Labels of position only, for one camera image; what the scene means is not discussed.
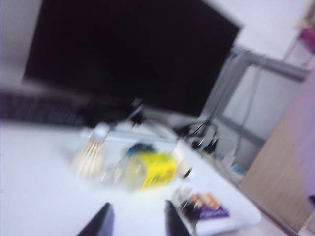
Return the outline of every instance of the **purple package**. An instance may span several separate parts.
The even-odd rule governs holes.
[[[199,219],[215,219],[229,217],[229,212],[211,193],[192,194],[190,200],[199,209]]]
[[[229,217],[229,212],[226,208],[220,205],[219,209],[213,210],[207,207],[205,204],[200,209],[200,220],[208,220],[208,219],[216,219],[216,218],[223,218]]]

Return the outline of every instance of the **monitor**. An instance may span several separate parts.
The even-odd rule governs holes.
[[[198,116],[238,31],[200,0],[43,0],[24,78]]]

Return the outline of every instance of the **desk surface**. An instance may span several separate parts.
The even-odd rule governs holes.
[[[118,162],[138,139],[108,137],[105,164]],[[179,143],[195,178],[174,180],[164,187],[139,192],[106,188],[99,181],[76,178],[69,165],[79,144],[86,141],[76,128],[1,124],[1,233],[10,236],[75,236],[105,202],[113,204],[114,235],[165,235],[165,200],[184,184],[214,193],[230,210],[230,217],[200,222],[199,235],[257,224],[258,209],[223,179],[197,153]],[[172,142],[155,142],[170,151]]]

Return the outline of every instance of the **shuttlecock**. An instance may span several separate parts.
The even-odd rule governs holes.
[[[88,143],[73,158],[72,168],[80,177],[92,177],[99,174],[104,167],[104,142],[109,126],[99,123]]]

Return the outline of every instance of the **yellow label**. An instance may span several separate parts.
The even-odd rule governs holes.
[[[142,152],[138,155],[138,158],[147,169],[147,175],[141,188],[166,184],[173,179],[176,172],[176,163],[169,155]]]

